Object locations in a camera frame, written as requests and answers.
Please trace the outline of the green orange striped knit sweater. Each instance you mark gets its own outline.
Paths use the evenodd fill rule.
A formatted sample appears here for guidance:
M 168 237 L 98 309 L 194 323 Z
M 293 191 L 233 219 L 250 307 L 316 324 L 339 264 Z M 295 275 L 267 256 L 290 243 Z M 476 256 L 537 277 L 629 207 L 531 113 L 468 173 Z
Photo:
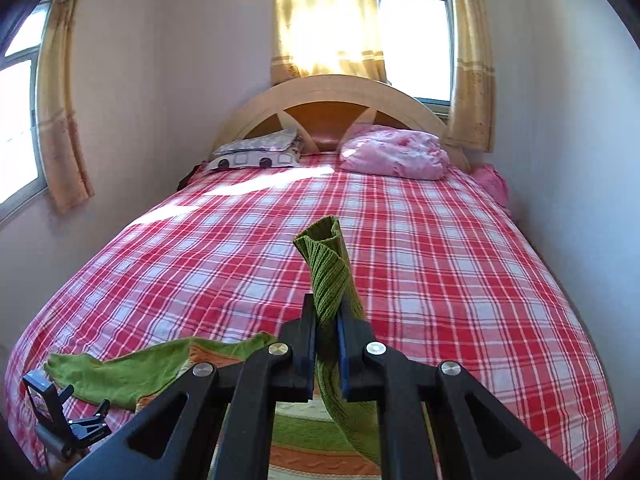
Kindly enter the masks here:
M 318 316 L 314 398 L 321 408 L 295 411 L 292 404 L 276 416 L 273 440 L 277 471 L 305 476 L 376 476 L 380 472 L 378 413 L 372 402 L 343 399 L 338 374 L 338 336 L 334 328 L 343 299 L 358 320 L 366 315 L 357 294 L 340 222 L 326 216 L 300 232 L 293 244 L 310 271 L 314 310 Z M 230 366 L 247 359 L 276 338 L 259 332 L 226 344 L 200 337 L 163 342 L 100 361 L 88 353 L 52 353 L 44 370 L 61 386 L 73 386 L 76 399 L 140 412 L 178 377 L 205 361 Z

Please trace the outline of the red white plaid bedsheet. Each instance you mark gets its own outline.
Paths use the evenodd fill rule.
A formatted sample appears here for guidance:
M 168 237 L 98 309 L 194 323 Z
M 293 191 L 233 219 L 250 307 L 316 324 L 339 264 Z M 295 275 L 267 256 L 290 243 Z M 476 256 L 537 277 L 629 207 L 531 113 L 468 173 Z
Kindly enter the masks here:
M 200 172 L 123 228 L 17 341 L 6 421 L 43 461 L 23 384 L 73 386 L 71 418 L 111 403 L 124 426 L 192 365 L 223 367 L 271 344 L 311 289 L 294 238 L 341 223 L 375 336 L 408 359 L 454 360 L 584 479 L 620 457 L 604 371 L 551 273 L 467 174 L 413 181 L 340 169 L 332 154 L 283 170 Z

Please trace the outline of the dark cloth at bed corner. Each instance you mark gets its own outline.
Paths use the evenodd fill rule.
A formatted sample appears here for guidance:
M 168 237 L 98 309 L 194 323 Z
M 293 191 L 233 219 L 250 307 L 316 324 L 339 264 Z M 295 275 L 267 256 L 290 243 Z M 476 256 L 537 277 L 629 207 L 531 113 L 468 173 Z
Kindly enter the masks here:
M 198 174 L 200 174 L 206 168 L 206 166 L 207 162 L 200 162 L 199 164 L 195 165 L 192 170 L 179 181 L 177 192 L 186 188 L 190 184 L 191 180 Z

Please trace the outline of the pink pillow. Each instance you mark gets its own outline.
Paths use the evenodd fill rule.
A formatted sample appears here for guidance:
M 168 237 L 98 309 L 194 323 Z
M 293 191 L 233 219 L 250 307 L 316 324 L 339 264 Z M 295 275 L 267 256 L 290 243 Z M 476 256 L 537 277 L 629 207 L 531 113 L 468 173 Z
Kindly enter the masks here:
M 438 136 L 381 125 L 356 125 L 340 147 L 340 168 L 357 174 L 442 180 L 450 166 Z

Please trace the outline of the pink cloth beside bed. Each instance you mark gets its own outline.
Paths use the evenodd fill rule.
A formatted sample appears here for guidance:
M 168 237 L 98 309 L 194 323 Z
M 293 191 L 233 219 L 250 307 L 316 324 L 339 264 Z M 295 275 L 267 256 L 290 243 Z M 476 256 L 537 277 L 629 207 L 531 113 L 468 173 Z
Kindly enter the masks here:
M 471 172 L 471 177 L 503 210 L 508 210 L 509 189 L 506 180 L 494 166 L 476 166 Z

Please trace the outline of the white grey patterned pillow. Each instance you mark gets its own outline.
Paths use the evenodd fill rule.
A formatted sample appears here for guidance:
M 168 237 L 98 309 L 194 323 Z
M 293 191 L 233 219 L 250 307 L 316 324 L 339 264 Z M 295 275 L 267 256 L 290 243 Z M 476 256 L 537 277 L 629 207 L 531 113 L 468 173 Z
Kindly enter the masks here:
M 294 128 L 235 140 L 216 148 L 206 169 L 294 168 L 299 166 L 304 146 L 303 137 Z

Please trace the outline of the beige wooden arched headboard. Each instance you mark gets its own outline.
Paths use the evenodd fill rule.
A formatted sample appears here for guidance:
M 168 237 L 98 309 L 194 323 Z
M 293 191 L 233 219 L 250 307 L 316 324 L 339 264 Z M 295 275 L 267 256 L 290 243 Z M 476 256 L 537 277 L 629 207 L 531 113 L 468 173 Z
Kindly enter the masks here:
M 388 84 L 347 75 L 292 79 L 254 96 L 218 129 L 213 148 L 294 128 L 305 140 L 307 153 L 334 152 L 353 125 L 433 133 L 450 162 L 465 172 L 470 170 L 462 149 L 446 144 L 446 124 L 427 106 Z

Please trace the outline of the yellow curtain right of back window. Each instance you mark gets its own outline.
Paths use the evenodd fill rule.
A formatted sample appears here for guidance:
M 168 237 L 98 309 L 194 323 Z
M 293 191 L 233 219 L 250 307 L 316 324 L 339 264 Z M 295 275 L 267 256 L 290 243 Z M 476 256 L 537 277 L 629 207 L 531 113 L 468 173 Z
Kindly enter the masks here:
M 494 147 L 496 76 L 487 0 L 454 0 L 456 68 L 448 140 L 489 153 Z

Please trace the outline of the yellow curtain of window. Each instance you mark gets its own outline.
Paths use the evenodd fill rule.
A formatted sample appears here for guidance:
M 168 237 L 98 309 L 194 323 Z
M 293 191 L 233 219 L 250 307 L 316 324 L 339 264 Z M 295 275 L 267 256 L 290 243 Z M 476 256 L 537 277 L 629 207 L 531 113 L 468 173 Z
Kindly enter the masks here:
M 456 68 L 448 140 L 489 153 L 494 147 L 496 76 L 487 0 L 454 0 Z
M 314 75 L 387 80 L 378 0 L 273 0 L 271 83 Z

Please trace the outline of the yellow curtain at side window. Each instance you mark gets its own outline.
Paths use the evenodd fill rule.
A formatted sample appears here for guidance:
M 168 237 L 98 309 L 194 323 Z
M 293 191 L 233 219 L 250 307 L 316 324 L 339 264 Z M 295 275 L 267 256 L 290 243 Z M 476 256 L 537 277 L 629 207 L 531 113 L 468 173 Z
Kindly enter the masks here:
M 39 50 L 37 117 L 41 161 L 60 214 L 94 195 L 82 154 L 72 97 L 72 54 L 78 0 L 52 0 Z

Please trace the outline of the back window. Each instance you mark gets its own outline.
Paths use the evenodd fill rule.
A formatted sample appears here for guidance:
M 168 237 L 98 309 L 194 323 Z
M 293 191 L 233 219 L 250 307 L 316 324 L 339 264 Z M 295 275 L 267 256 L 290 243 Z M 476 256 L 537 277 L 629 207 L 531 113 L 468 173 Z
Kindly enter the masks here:
M 449 106 L 454 79 L 452 0 L 378 0 L 390 84 L 425 104 Z

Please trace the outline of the yellow curtain left of back window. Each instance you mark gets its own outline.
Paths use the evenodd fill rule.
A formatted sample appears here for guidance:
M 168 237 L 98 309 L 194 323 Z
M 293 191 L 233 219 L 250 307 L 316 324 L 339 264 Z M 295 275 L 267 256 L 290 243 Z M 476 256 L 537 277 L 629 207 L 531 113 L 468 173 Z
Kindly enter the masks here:
M 378 0 L 273 0 L 271 83 L 314 75 L 387 80 Z

